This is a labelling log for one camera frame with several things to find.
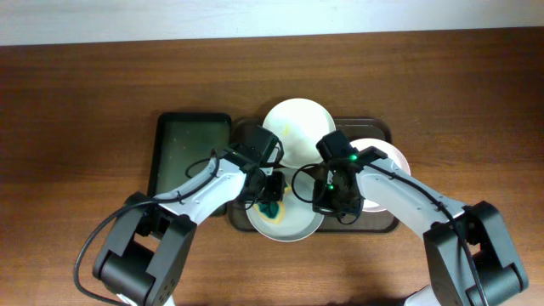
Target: white bowl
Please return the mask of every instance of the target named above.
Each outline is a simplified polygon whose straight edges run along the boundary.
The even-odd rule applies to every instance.
[[[405,156],[400,153],[399,149],[395,148],[392,144],[380,139],[357,139],[351,142],[351,146],[355,149],[362,151],[368,147],[376,147],[388,155],[397,166],[399,166],[404,172],[411,175],[410,166]],[[363,205],[363,212],[377,213],[383,212],[385,208],[381,208],[378,203],[365,200]]]
[[[285,174],[286,182],[290,184],[292,175],[296,170],[280,168],[275,171]],[[300,172],[295,181],[295,189],[303,199],[311,199],[314,190],[314,179],[308,174]],[[255,230],[273,241],[294,242],[312,235],[323,222],[324,216],[314,212],[312,204],[300,201],[292,191],[284,194],[283,202],[286,212],[285,217],[279,224],[265,221],[254,208],[248,209],[246,211],[247,218],[249,218],[249,222],[251,222]]]
[[[300,98],[276,105],[264,118],[263,127],[283,143],[285,155],[280,164],[296,169],[322,162],[315,145],[336,129],[331,114],[323,106]]]

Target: robotic arm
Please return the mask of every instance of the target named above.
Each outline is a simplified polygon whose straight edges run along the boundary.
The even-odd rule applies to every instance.
[[[316,147],[329,170],[326,178],[315,181],[316,212],[353,214],[360,212],[362,200],[369,199],[423,239],[431,286],[408,297],[405,306],[496,305],[529,285],[502,217],[491,204],[483,201],[470,207],[449,199],[404,173],[380,150],[371,147],[358,152],[340,131],[326,135]],[[93,275],[126,303],[173,303],[171,294],[198,224],[235,198],[281,200],[283,175],[271,171],[272,161],[279,161],[281,154],[277,137],[258,127],[245,144],[222,151],[177,189],[152,199],[131,195],[100,250]],[[83,293],[116,303],[79,284],[79,264],[97,230],[76,261],[74,279]],[[134,241],[135,234],[160,239],[156,252]],[[480,251],[472,255],[467,242],[479,244]]]

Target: wooden table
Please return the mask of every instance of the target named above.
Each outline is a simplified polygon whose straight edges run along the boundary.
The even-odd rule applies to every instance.
[[[0,48],[1,303],[93,303],[73,286],[72,265],[97,223],[145,190],[162,112],[264,116],[292,97],[384,120],[415,177],[496,205],[531,284],[507,304],[541,305],[543,28]],[[100,244],[82,282],[109,295],[90,273]],[[214,218],[198,229],[174,296],[326,305],[428,283],[422,242],[405,226],[281,244]]]

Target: brown tray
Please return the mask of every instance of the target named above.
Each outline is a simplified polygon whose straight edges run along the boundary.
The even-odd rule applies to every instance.
[[[333,118],[337,129],[343,130],[349,140],[374,138],[391,143],[388,126],[373,118]],[[260,118],[242,118],[233,122],[231,142],[243,142],[255,125],[262,124]],[[240,209],[241,204],[229,203],[227,214],[235,229],[243,232],[257,232],[247,218],[246,211]],[[335,218],[325,217],[318,233],[369,233],[385,234],[395,230],[399,220],[390,212],[363,212],[359,220],[351,225],[340,224]]]

